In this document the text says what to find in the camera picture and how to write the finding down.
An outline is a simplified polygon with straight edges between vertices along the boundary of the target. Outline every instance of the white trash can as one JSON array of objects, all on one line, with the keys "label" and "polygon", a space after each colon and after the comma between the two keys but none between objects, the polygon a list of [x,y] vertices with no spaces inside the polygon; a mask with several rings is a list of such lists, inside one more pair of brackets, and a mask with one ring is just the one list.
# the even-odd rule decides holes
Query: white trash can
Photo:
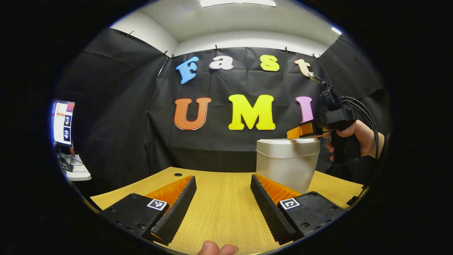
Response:
[{"label": "white trash can", "polygon": [[256,142],[256,173],[302,194],[318,162],[317,138],[261,139]]}]

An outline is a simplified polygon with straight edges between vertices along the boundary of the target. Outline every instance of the blue letter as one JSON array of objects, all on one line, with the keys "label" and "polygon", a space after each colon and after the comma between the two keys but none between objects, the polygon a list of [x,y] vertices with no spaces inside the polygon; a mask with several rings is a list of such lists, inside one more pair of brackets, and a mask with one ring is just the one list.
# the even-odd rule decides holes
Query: blue letter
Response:
[{"label": "blue letter", "polygon": [[184,84],[195,77],[195,73],[192,73],[190,70],[197,70],[197,64],[194,62],[198,60],[198,57],[191,57],[189,60],[176,67],[176,70],[181,74],[181,84]]}]

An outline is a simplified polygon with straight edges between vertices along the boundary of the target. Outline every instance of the computer monitor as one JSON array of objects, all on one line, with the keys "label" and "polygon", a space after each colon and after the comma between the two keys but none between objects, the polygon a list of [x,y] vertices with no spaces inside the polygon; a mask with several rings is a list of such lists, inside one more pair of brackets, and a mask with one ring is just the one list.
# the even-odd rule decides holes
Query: computer monitor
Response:
[{"label": "computer monitor", "polygon": [[72,148],[72,113],[74,102],[55,100],[52,105],[52,137],[57,145]]}]

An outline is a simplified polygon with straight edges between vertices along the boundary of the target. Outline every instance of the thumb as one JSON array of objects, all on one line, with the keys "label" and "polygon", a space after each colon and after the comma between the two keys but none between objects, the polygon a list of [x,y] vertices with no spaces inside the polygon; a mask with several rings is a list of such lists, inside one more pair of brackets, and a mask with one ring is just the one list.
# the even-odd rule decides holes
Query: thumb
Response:
[{"label": "thumb", "polygon": [[198,255],[218,255],[219,254],[219,247],[213,241],[204,241],[203,247]]},{"label": "thumb", "polygon": [[345,130],[337,129],[337,134],[341,137],[350,137],[351,135],[355,134],[357,130],[357,121],[354,121],[349,127]]}]

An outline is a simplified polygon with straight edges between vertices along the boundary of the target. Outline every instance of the screw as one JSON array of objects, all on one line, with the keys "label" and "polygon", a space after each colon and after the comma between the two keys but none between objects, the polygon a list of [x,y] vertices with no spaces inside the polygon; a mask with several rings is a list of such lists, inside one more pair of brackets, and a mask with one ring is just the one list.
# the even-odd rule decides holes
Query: screw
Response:
[{"label": "screw", "polygon": [[141,228],[141,229],[145,229],[145,226],[143,224],[141,224],[141,223],[137,223],[136,226]]}]

